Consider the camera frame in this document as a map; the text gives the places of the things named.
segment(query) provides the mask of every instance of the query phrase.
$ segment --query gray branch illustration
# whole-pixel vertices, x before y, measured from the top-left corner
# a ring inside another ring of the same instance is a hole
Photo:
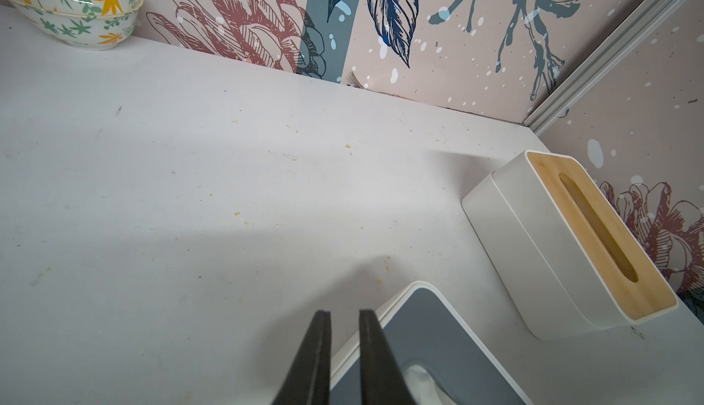
[[[464,0],[454,0],[447,10],[439,11],[434,15],[431,15],[429,23],[432,25],[437,25],[445,22],[450,14],[462,4]],[[527,3],[528,0],[513,0],[513,4],[516,5],[516,9],[511,18],[506,33],[501,41],[501,45],[498,49],[498,57],[496,61],[496,71],[501,69],[501,54],[504,47],[508,47],[513,43],[513,31],[518,23],[518,21],[523,22],[523,26],[528,30],[528,35],[533,43],[533,48],[535,49],[535,60],[533,62],[533,67],[536,69],[535,79],[533,81],[533,89],[530,94],[531,101],[534,101],[538,95],[538,89],[540,88],[541,80],[545,84],[548,92],[552,92],[557,86],[557,78],[560,74],[560,68],[565,65],[565,60],[561,59],[557,55],[553,54],[550,50],[549,45],[549,33],[545,23],[543,23],[540,13],[550,12],[555,14],[557,18],[567,18],[574,15],[579,9],[579,0],[535,0],[532,10],[528,10]],[[471,33],[473,31],[472,26],[472,16],[474,14],[474,3],[476,0],[472,0],[470,7],[470,17],[467,21],[466,32]]]

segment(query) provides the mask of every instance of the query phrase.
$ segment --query bowl rim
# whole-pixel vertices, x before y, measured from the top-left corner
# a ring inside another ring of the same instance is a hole
[[[57,15],[62,15],[62,16],[64,16],[64,17],[83,18],[83,17],[90,17],[90,16],[91,16],[91,15],[78,15],[78,14],[76,14],[76,13],[68,13],[68,12],[59,11],[59,10],[50,11],[50,10],[48,10],[48,9],[38,8],[37,6],[34,6],[33,4],[25,3],[23,0],[7,0],[7,1],[9,1],[9,2],[12,3],[12,4],[18,4],[18,5],[20,5],[20,6],[24,6],[24,7],[27,7],[27,8],[37,9],[38,11],[42,11],[42,12],[47,12],[47,13],[53,13],[53,14],[57,14]],[[139,0],[139,3],[138,3],[134,8],[131,8],[131,9],[129,9],[128,11],[122,11],[122,12],[119,13],[119,14],[113,13],[113,14],[110,14],[110,15],[93,15],[93,16],[94,16],[95,18],[115,18],[115,17],[122,17],[122,16],[124,16],[124,15],[127,15],[128,13],[137,12],[143,5],[144,5],[144,0]]]

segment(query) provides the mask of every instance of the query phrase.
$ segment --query floral bowl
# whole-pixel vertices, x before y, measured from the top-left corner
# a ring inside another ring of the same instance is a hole
[[[40,30],[74,47],[106,50],[136,27],[144,0],[9,0]]]

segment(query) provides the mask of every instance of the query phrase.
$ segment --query white tissue box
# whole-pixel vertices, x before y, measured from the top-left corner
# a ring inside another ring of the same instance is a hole
[[[569,156],[519,154],[462,207],[539,339],[639,324],[677,308],[641,245]]]

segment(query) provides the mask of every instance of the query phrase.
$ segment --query white dot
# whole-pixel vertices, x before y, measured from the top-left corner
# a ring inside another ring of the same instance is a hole
[[[604,165],[604,153],[601,151],[601,144],[596,139],[590,139],[586,143],[586,154],[596,168],[601,168]]]

